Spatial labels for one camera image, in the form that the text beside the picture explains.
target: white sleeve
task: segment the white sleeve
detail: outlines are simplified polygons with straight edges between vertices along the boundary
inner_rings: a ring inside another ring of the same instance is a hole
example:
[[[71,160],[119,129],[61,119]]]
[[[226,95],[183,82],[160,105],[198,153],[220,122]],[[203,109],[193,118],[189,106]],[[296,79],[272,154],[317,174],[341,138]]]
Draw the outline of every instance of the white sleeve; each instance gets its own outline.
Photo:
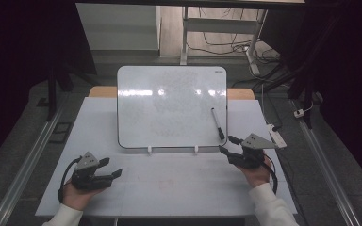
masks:
[[[54,217],[49,222],[43,223],[42,226],[78,226],[82,213],[82,211],[61,204]]]
[[[287,204],[275,196],[269,183],[253,188],[249,195],[255,202],[255,214],[261,226],[298,225]]]

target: hand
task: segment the hand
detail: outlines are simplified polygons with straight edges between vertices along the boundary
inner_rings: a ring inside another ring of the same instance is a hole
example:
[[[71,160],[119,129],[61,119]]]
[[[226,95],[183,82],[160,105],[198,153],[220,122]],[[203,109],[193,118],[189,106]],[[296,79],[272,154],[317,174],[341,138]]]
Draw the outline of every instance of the hand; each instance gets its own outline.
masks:
[[[83,211],[91,198],[103,190],[104,189],[92,191],[78,190],[73,186],[71,180],[69,180],[63,189],[63,204],[72,209]]]
[[[264,157],[264,163],[266,163],[270,168],[272,167],[272,163],[267,156]],[[270,173],[262,166],[256,169],[245,169],[242,167],[237,168],[243,172],[246,180],[252,187],[257,187],[270,181]]]

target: white table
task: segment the white table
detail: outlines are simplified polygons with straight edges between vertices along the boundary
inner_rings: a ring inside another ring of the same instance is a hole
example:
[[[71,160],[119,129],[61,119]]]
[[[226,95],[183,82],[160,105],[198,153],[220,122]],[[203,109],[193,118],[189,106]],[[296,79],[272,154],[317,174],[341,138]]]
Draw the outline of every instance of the white table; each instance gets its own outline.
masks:
[[[218,218],[254,213],[251,189],[242,173],[228,164],[217,148],[129,152],[117,141],[116,98],[86,98],[72,133],[42,197],[36,216],[51,217],[58,210],[58,186],[68,164],[85,152],[110,157],[97,174],[123,168],[111,188],[94,197],[85,215],[101,218]],[[258,101],[228,101],[228,134],[245,138],[255,132],[270,139]],[[240,147],[225,147],[240,153]],[[267,150],[277,169],[277,196],[297,213],[275,150]]]

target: small whiteboard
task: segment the small whiteboard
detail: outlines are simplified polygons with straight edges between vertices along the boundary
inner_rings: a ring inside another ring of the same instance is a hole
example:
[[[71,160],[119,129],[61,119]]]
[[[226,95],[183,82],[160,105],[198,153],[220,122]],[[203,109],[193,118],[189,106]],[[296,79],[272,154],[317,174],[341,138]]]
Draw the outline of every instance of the small whiteboard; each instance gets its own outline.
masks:
[[[124,66],[117,74],[117,124],[124,148],[223,145],[227,137],[222,67]]]

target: whiteboard marker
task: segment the whiteboard marker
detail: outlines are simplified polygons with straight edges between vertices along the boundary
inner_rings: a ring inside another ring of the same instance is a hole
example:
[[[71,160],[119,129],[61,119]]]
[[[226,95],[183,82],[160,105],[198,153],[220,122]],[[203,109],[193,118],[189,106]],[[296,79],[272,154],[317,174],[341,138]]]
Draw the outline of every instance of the whiteboard marker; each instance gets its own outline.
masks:
[[[222,128],[220,127],[219,119],[217,118],[217,113],[214,107],[211,108],[211,112],[213,113],[214,121],[216,122],[217,130],[219,131],[220,139],[225,139],[224,133],[222,132]]]

